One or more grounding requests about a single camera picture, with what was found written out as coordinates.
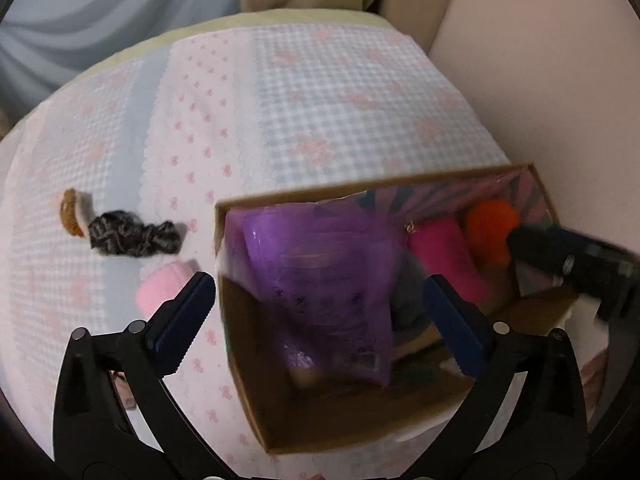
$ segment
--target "beige wall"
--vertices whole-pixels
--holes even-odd
[[[640,251],[640,20],[626,0],[452,0],[430,57],[564,224]]]

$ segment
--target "orange object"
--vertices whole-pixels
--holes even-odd
[[[484,200],[465,217],[465,238],[469,252],[482,265],[506,267],[511,261],[507,236],[520,225],[518,212],[506,200]]]

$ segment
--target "brown fuzzy object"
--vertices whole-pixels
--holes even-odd
[[[72,187],[65,191],[60,203],[60,221],[66,232],[72,236],[84,238],[82,229],[76,219],[76,190]]]

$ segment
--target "box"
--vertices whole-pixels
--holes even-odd
[[[450,190],[449,210],[463,209],[485,198],[503,196],[521,211],[524,223],[531,223],[527,218],[532,214],[540,216],[535,217],[538,224],[557,221],[535,168],[520,165],[417,174],[218,203],[214,243],[219,250],[226,214],[235,207],[255,208],[343,197],[362,200],[368,195],[361,193],[371,193],[374,189],[388,206],[393,202],[390,199],[393,192],[397,195],[399,190],[429,189],[433,192],[424,194],[430,197],[433,206],[425,204],[427,211],[435,215],[447,212],[443,201],[437,202],[437,198],[433,198],[434,193],[442,193],[442,189],[447,187]],[[553,287],[548,278],[527,267],[519,267],[516,274],[521,298],[500,306],[490,317],[508,323],[519,332],[546,335],[566,316],[576,295],[567,288]],[[436,343],[401,358],[395,364],[395,370],[416,364],[431,367],[434,380],[430,384],[409,386],[392,381],[386,388],[360,384],[341,395],[329,395],[322,390],[301,391],[293,386],[281,357],[274,352],[258,301],[224,276],[219,276],[218,288],[230,369],[247,419],[267,452],[318,452],[374,440],[431,418],[435,420],[439,414],[458,405],[473,384],[471,378],[440,368],[440,363],[448,360],[450,354],[442,344]],[[438,339],[437,333],[432,339]]]

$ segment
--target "magenta pouch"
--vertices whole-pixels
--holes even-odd
[[[367,212],[313,204],[255,210],[242,230],[287,365],[388,384],[397,235]]]

